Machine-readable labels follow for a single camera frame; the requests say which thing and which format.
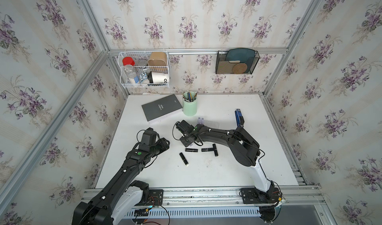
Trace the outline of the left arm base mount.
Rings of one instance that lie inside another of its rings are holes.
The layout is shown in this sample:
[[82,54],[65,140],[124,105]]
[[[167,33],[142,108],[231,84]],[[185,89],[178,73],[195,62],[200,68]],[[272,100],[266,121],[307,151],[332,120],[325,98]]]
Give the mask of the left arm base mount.
[[130,187],[137,187],[142,191],[142,196],[135,206],[159,206],[163,204],[163,189],[150,188],[149,184],[143,181],[134,180]]

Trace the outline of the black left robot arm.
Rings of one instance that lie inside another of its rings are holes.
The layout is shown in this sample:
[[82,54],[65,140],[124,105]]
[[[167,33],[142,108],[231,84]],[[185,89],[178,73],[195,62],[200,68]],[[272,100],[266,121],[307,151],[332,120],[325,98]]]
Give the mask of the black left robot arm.
[[73,225],[117,225],[137,204],[148,200],[149,184],[135,180],[152,158],[167,151],[170,142],[152,128],[143,131],[142,139],[127,153],[110,182],[89,202],[75,208]]

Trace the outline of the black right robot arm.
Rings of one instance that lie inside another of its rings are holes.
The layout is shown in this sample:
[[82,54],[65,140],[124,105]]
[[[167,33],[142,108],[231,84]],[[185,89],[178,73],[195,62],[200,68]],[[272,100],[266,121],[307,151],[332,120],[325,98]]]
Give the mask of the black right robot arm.
[[282,194],[279,185],[266,176],[261,166],[260,159],[265,155],[265,152],[260,149],[259,143],[243,127],[237,127],[234,130],[222,130],[202,124],[193,126],[183,120],[176,122],[174,129],[182,134],[178,141],[185,147],[192,144],[203,146],[204,143],[228,147],[239,164],[251,169],[254,187],[259,194],[268,197]]

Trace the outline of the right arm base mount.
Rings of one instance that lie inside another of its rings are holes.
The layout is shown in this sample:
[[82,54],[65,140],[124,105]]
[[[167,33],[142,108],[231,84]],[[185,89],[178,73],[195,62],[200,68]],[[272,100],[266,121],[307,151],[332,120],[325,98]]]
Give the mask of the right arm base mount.
[[270,187],[266,192],[261,191],[256,187],[241,188],[239,196],[244,204],[258,204],[259,206],[276,207],[283,199],[283,193],[274,181],[270,182]]

